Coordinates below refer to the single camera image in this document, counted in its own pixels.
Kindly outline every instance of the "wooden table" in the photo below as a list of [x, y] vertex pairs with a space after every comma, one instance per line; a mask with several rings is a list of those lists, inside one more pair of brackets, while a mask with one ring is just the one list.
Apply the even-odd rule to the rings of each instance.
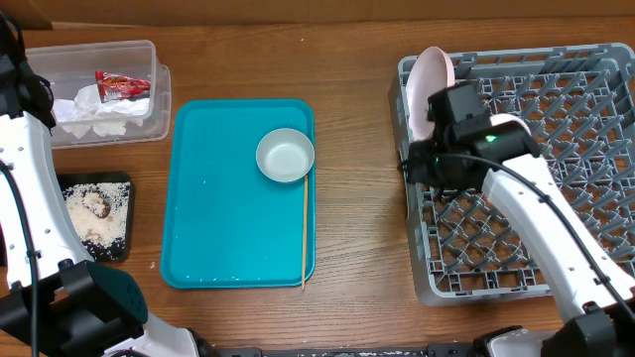
[[[399, 60], [447, 52], [621, 42], [635, 18], [432, 21], [27, 32], [28, 47], [148, 39], [172, 72], [173, 116], [204, 98], [297, 97], [316, 116], [317, 268], [301, 289], [178, 291], [159, 266], [172, 146], [159, 142], [55, 151], [59, 173], [122, 170], [137, 185], [132, 252], [117, 267], [153, 313], [216, 347], [423, 346], [522, 324], [561, 326], [551, 298], [452, 307], [417, 301], [387, 92]], [[5, 295], [0, 270], [0, 295]], [[27, 355], [0, 335], [4, 356]]]

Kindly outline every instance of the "wooden chopstick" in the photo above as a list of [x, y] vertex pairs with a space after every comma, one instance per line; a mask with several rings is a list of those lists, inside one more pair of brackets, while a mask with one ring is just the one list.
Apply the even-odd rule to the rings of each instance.
[[305, 176], [305, 224], [302, 231], [302, 291], [307, 279], [307, 216], [309, 215], [309, 175]]

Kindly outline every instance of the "crumpled tissue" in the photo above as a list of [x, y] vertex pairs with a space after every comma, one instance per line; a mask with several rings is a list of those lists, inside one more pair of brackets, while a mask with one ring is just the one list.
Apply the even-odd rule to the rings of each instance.
[[[53, 103], [53, 112], [61, 127], [72, 133], [77, 139], [81, 139], [92, 128], [95, 134], [105, 137], [107, 135], [124, 135], [126, 123], [131, 121], [138, 126], [143, 125], [144, 115], [150, 108], [150, 98], [138, 100], [112, 100], [101, 102], [97, 84], [86, 86], [79, 90], [75, 100], [56, 99]], [[116, 122], [80, 124], [82, 121], [95, 119], [118, 118]]]

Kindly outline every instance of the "small bowl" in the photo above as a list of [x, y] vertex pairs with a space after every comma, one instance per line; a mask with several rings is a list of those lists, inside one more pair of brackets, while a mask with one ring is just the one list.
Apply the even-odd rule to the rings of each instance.
[[278, 129], [265, 135], [256, 150], [260, 171], [277, 182], [303, 178], [314, 165], [316, 153], [307, 136], [294, 129]]

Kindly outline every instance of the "blue tray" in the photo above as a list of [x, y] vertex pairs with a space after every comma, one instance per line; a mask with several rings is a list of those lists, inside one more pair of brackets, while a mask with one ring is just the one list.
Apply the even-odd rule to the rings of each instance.
[[[297, 99], [197, 100], [177, 114], [161, 273], [178, 289], [302, 283], [304, 180], [277, 183], [256, 165], [270, 131], [315, 145], [314, 115]], [[309, 172], [307, 279], [316, 267], [316, 169]]]

